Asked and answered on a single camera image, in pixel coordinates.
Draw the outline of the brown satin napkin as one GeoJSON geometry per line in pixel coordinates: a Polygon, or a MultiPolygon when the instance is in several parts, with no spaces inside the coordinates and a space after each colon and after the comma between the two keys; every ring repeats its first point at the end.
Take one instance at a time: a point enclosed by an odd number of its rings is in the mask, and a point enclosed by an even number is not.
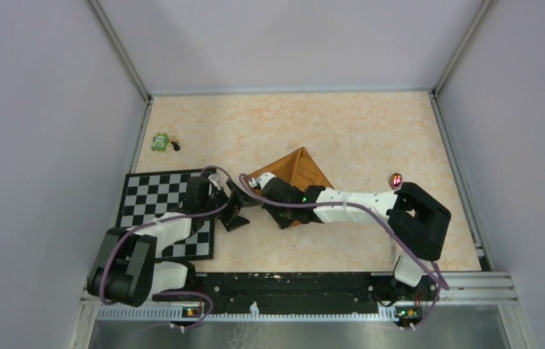
{"type": "Polygon", "coordinates": [[[256,178],[265,172],[272,172],[300,190],[304,190],[308,185],[333,187],[304,147],[252,172],[249,177],[256,178]]]}

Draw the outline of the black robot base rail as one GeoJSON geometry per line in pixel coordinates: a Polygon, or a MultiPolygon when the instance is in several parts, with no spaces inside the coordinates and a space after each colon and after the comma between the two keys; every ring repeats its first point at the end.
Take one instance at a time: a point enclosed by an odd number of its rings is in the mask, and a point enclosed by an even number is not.
{"type": "Polygon", "coordinates": [[[153,291],[156,302],[209,305],[214,315],[350,315],[394,314],[417,309],[435,298],[434,281],[424,276],[407,286],[390,272],[200,273],[185,289],[153,291]]]}

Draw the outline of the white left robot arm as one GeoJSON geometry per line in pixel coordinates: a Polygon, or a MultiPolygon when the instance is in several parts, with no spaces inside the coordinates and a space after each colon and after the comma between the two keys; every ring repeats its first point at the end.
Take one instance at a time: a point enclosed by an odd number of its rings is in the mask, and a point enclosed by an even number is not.
{"type": "Polygon", "coordinates": [[[177,202],[159,202],[161,216],[140,225],[111,228],[87,278],[86,290],[102,303],[141,306],[153,292],[170,292],[189,300],[197,281],[189,276],[190,265],[161,261],[168,246],[197,233],[218,219],[232,230],[247,222],[238,213],[247,205],[247,195],[232,180],[221,188],[213,175],[190,177],[177,202]]]}

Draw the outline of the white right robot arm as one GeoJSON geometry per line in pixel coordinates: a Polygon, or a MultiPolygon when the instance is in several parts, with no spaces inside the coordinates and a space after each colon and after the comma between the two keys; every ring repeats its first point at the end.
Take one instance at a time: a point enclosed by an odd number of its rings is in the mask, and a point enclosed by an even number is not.
{"type": "Polygon", "coordinates": [[[252,178],[240,174],[243,192],[271,209],[271,217],[298,222],[329,224],[352,222],[378,225],[403,251],[395,265],[390,289],[409,300],[429,276],[441,289],[450,287],[438,267],[452,214],[414,182],[381,193],[344,192],[322,185],[300,190],[265,172],[252,178]]]}

